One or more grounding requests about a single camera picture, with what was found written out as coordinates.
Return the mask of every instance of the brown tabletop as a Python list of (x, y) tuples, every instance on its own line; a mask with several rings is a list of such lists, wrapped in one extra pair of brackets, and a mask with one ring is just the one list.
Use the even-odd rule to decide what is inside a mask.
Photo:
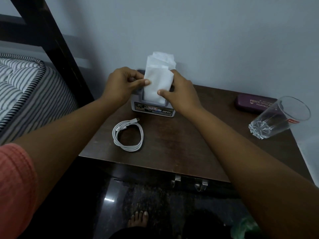
[[(202, 105), (209, 112), (312, 181), (290, 130), (260, 140), (248, 129), (248, 124), (256, 115), (234, 108), (233, 103), (238, 92), (197, 85), (195, 88)], [(144, 142), (139, 151), (131, 153), (114, 144), (112, 130), (120, 121), (133, 118), (140, 119), (139, 123), (144, 130)], [(124, 145), (137, 144), (140, 141), (137, 126), (132, 125), (123, 130), (119, 135), (119, 141)], [(188, 120), (178, 113), (168, 118), (134, 112), (130, 102), (106, 120), (80, 156), (229, 182), (218, 160)]]

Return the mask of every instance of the drinking glass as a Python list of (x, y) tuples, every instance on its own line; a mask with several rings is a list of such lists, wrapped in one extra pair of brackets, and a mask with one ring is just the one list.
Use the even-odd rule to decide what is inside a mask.
[(248, 127), (254, 136), (264, 139), (288, 129), (290, 125), (309, 120), (310, 117), (311, 112), (306, 104), (292, 96), (283, 96)]

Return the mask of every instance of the bed frame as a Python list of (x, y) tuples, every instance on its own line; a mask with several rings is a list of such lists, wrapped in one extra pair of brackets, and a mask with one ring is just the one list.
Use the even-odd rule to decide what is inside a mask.
[(11, 0), (21, 17), (0, 14), (0, 40), (40, 46), (80, 107), (94, 100), (45, 0)]

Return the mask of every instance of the white cable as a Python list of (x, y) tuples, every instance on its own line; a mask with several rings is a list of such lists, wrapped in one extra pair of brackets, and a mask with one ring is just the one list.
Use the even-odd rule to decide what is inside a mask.
[[(121, 147), (123, 150), (128, 151), (128, 152), (135, 152), (137, 150), (139, 150), (142, 146), (143, 143), (143, 139), (144, 139), (144, 132), (143, 132), (143, 128), (142, 126), (138, 123), (139, 119), (138, 118), (134, 118), (132, 120), (126, 120), (126, 121), (122, 121), (120, 123), (118, 123), (112, 131), (112, 136), (114, 139), (114, 144)], [(140, 129), (140, 133), (141, 133), (141, 140), (137, 145), (134, 146), (124, 146), (123, 144), (121, 144), (118, 139), (117, 139), (117, 135), (119, 134), (119, 132), (121, 130), (126, 129), (126, 127), (128, 127), (129, 125), (136, 125), (138, 126), (138, 128)]]

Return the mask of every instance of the stack of tissue paper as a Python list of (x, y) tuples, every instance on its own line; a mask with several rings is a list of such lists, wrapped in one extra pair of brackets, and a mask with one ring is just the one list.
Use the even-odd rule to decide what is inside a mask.
[(147, 57), (144, 79), (149, 79), (151, 84), (144, 87), (143, 100), (164, 105), (166, 100), (157, 94), (159, 89), (169, 90), (173, 83), (175, 69), (174, 55), (162, 52), (153, 52)]

